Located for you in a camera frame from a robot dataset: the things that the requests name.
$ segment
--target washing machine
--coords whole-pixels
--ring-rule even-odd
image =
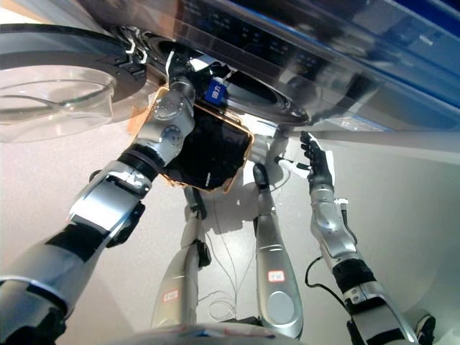
[[[45,24],[0,27],[4,141],[126,119],[111,107],[144,106],[174,49],[190,50],[202,73],[197,102],[222,114],[317,131],[460,129],[452,1],[10,2]],[[216,79],[226,92],[211,104]]]

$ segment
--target gray floor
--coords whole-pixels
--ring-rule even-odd
[[[1,146],[2,267],[62,228],[73,197],[89,174],[128,145],[125,125]],[[459,167],[327,144],[336,159],[337,195],[350,198],[349,223],[369,266],[411,320],[431,311],[438,318],[439,344],[460,344]],[[289,143],[286,155],[301,157],[298,142]],[[302,283],[306,265],[319,254],[309,230],[308,186],[296,176],[272,173],[281,178],[274,197],[303,297],[302,342],[350,344],[347,315],[340,305]],[[162,274],[179,247],[185,199],[181,189],[158,178],[144,203],[147,211],[129,241],[102,255],[58,344],[103,344],[148,329]],[[240,180],[225,197],[207,195],[206,205],[209,215],[204,226],[216,255],[233,277],[225,241],[237,285],[241,284],[237,316],[254,316],[254,184],[243,185]],[[232,294],[231,284],[216,260],[199,279],[200,298],[214,294],[200,302],[198,320],[212,322],[208,309]],[[311,279],[334,286],[324,264],[312,271]],[[222,316],[227,309],[214,303],[211,312]]]

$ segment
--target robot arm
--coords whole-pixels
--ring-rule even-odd
[[[332,152],[324,151],[309,133],[303,132],[300,140],[305,156],[310,160],[311,232],[318,240],[322,257],[335,277],[350,313],[351,321],[347,326],[354,345],[380,345],[392,341],[415,343],[412,328],[375,279],[344,221],[346,201],[336,199],[334,195]],[[278,164],[294,173],[304,171],[299,164]]]
[[[106,247],[124,243],[141,200],[193,129],[195,91],[174,69],[170,90],[133,144],[78,194],[65,228],[27,250],[0,277],[0,344],[54,344]]]

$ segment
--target robot forearm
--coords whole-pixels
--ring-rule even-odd
[[[7,339],[52,344],[65,330],[64,318],[102,250],[131,234],[144,210],[140,201],[156,176],[145,162],[134,164],[131,158],[139,169],[123,162],[133,151],[110,162],[81,191],[61,232],[27,250],[0,277],[1,344]]]
[[[348,325],[352,338],[359,337],[365,344],[387,344],[398,339],[416,342],[412,328],[357,250],[333,189],[318,185],[310,191],[310,196],[311,231],[343,294],[352,318]]]

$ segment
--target blue tag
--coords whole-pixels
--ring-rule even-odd
[[[222,103],[222,97],[224,97],[226,89],[227,88],[220,84],[217,80],[211,80],[211,82],[209,83],[208,90],[206,91],[206,95],[204,96],[204,99],[207,100],[209,103],[220,106]]]

